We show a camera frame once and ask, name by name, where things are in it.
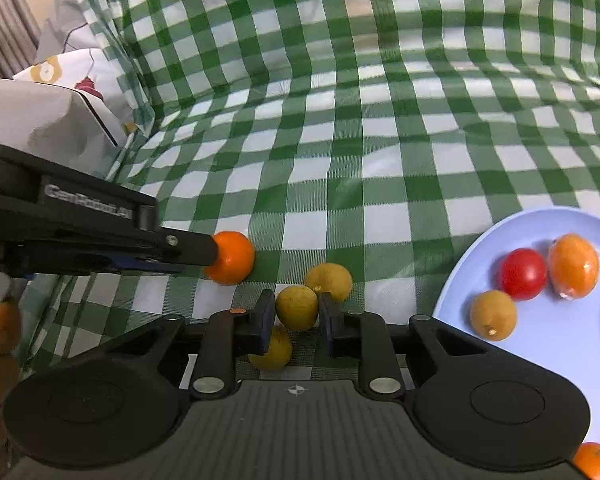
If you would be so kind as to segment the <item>yellow-green lime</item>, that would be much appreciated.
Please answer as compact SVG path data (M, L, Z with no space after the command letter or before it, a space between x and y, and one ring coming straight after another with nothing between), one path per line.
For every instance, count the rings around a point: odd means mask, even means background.
M288 286L277 295L276 313L288 330L305 332L314 326L317 319L316 293L304 285Z

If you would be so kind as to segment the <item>plastic-wrapped orange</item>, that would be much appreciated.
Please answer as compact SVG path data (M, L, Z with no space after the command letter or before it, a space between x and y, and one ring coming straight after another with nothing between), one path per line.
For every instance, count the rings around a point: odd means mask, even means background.
M600 256L584 237L568 233L550 246L547 270L559 296L581 299L593 291L600 279Z

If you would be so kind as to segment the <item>yellow lime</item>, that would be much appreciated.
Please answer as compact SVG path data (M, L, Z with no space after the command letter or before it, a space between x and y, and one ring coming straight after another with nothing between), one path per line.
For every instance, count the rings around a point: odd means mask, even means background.
M306 272L304 284L317 295L328 292L336 304L342 304L351 295L353 280L350 272L341 264L325 262Z
M288 330L284 326L274 325L268 351L263 356L250 354L249 362L261 372L275 372L281 370L290 361L292 356L292 343Z

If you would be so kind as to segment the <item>yellow lime behind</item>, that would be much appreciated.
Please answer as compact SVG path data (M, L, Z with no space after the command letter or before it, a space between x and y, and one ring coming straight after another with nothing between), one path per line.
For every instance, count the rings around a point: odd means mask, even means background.
M342 304L351 295L353 280L350 272L341 264L325 262L306 272L304 284L317 295L328 292L336 304Z

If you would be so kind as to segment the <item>small orange mandarin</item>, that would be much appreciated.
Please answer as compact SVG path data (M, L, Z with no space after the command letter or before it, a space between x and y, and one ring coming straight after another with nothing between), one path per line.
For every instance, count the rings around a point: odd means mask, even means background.
M256 251L248 237L241 232L222 231L212 236L218 254L204 274L220 285L237 285L252 271Z

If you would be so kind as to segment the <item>red cherry tomato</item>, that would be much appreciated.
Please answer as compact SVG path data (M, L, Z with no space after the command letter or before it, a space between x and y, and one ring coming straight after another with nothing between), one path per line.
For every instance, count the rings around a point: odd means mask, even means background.
M539 295L547 282L544 258L531 248L517 248L498 265L498 287L515 301Z

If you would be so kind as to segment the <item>patterned grey white fabric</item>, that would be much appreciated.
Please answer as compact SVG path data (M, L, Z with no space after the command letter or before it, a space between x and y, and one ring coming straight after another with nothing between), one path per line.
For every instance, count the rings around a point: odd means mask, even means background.
M35 63L14 79L54 84L96 96L121 122L126 140L135 130L133 112L118 83L116 68L97 44L78 0L54 0L41 30Z

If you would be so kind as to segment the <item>light blue plate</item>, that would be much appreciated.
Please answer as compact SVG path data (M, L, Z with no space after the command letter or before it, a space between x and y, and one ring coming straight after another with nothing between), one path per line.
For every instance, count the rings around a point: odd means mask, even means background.
M546 254L554 240L568 233L585 238L600 257L600 218L582 209L524 210L498 222L478 237L454 266L434 317L469 332L472 300L498 286L502 259L524 247ZM517 310L516 328L500 341L500 347L573 382L591 410L586 437L600 443L600 279L582 299L562 299L553 287L546 286L539 296L518 304Z

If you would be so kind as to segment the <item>green white checkered cloth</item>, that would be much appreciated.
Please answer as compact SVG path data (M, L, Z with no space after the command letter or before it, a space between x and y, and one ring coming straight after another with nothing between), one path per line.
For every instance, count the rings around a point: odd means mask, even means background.
M246 234L245 283L41 276L37 372L157 316L248 307L334 262L349 307L428 313L454 263L527 208L600 217L600 0L78 0L87 73L129 141L110 178L162 224Z

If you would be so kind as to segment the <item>orange in plate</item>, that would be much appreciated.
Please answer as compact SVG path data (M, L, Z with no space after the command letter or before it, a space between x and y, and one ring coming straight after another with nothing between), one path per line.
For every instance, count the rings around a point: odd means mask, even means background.
M573 457L573 463L589 479L600 480L600 443L582 443Z

